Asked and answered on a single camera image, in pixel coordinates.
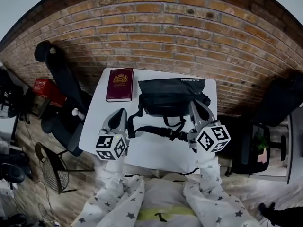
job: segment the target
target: black bag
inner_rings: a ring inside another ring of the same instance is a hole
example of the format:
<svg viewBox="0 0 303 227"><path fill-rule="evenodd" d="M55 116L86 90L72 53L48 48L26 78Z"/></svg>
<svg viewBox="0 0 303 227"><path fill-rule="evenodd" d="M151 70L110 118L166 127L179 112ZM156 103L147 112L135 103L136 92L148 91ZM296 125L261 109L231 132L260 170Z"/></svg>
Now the black bag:
<svg viewBox="0 0 303 227"><path fill-rule="evenodd" d="M210 105L210 99L203 94L205 79L157 79L139 81L142 94L139 96L139 111L130 116L127 121L129 138L135 138L137 131L154 133L170 140L179 138L187 141L186 133L181 132L185 120L183 116L189 115L188 105L191 100L198 100L206 106ZM144 126L134 130L134 117L142 117L143 110L151 116L163 117L164 123L169 127L179 126L177 130ZM169 125L168 117L180 117L180 122Z"/></svg>

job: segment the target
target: wooden floor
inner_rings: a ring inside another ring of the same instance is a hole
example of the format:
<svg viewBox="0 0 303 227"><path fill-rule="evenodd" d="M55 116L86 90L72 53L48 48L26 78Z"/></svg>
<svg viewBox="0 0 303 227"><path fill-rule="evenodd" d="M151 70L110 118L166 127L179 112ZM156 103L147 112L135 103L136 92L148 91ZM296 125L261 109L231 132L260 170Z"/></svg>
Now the wooden floor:
<svg viewBox="0 0 303 227"><path fill-rule="evenodd" d="M34 152L34 144L40 142L54 152L61 152L62 146L52 134L43 133L40 121L37 118L30 116L30 121L31 123L27 125L24 122L18 122L16 138L18 145L30 157L34 180L31 181L27 178L18 185L18 189L14 191L15 201L11 198L2 197L1 202L7 206L5 208L6 214L15 212L17 205L18 212L27 214L32 221L41 220L42 216L45 215L43 217L44 221L55 219L61 226L67 227L79 215L85 201L101 187L100 171L105 162L99 161L96 156L86 152L82 153L80 157L65 153L62 158L69 169L94 168L95 172L70 174L70 183L67 190L77 189L76 192L58 195L49 188L46 191L41 167ZM276 128L275 132L272 133L272 138L279 141L280 134L286 135L287 127ZM285 163L281 163L277 159L279 159L279 152L273 152L271 167L284 170ZM224 176L224 172L230 162L229 160L220 159L220 163L222 166L223 188L228 193L239 197L251 215L258 220L261 220L261 217L257 207L261 202L270 204L274 201L277 209L303 205L303 179L291 185L286 185L285 183L248 179L240 175L227 178ZM146 168L125 166L124 172L128 174L138 173L148 177L151 171ZM52 209L50 209L47 197L49 197Z"/></svg>

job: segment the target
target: desk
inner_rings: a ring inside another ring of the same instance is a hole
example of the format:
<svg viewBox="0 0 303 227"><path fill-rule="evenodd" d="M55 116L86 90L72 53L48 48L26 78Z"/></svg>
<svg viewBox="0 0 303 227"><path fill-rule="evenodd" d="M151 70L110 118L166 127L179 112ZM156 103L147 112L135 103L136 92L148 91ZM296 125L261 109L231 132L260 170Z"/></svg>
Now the desk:
<svg viewBox="0 0 303 227"><path fill-rule="evenodd" d="M127 117L138 111L138 99L141 94L138 81L166 78L198 78L194 76L181 75L176 73L138 70L134 69L133 99L130 102L111 102L105 101L107 84L110 71L114 68L104 69L100 81L97 85L95 94L91 101L88 114L85 119L82 130L79 148L95 154L95 146L98 140L99 131L103 121L115 110L125 108ZM216 82L212 79L206 79L203 93L210 99L209 108L217 119L217 92ZM182 131L188 132L193 128L189 116L185 117L186 123ZM179 118L169 118L171 125L179 122ZM163 118L146 115L142 118L134 118L134 128L142 126L167 127ZM191 172L195 169L197 155L183 141L161 137L151 133L137 132L136 138L131 139L128 155L125 157L125 163L134 166L141 166L151 169L166 170L172 172Z"/></svg>
<svg viewBox="0 0 303 227"><path fill-rule="evenodd" d="M303 108L295 109L288 116L288 162L285 175L268 175L267 171L248 177L278 182L295 182L303 177Z"/></svg>

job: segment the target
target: yellow stripe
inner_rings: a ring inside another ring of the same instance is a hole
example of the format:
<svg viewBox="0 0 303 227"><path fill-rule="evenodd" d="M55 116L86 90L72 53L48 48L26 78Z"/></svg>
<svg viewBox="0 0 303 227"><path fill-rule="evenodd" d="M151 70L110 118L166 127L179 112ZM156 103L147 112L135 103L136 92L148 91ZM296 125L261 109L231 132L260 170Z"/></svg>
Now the yellow stripe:
<svg viewBox="0 0 303 227"><path fill-rule="evenodd" d="M192 215L196 216L195 212L186 207L172 207L172 208L161 208L161 209L145 209L140 210L137 220L145 221L145 220L158 220L159 216L155 216L155 214L161 214L164 219L171 219L174 214L179 215Z"/></svg>

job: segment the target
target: book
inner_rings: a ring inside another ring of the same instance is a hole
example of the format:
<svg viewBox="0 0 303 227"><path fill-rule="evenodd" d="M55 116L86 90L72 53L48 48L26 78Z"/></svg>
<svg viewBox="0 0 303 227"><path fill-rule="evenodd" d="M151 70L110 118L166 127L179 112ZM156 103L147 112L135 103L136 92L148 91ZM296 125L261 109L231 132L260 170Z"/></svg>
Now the book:
<svg viewBox="0 0 303 227"><path fill-rule="evenodd" d="M106 101L131 101L133 94L133 77L133 68L111 70L108 79Z"/></svg>

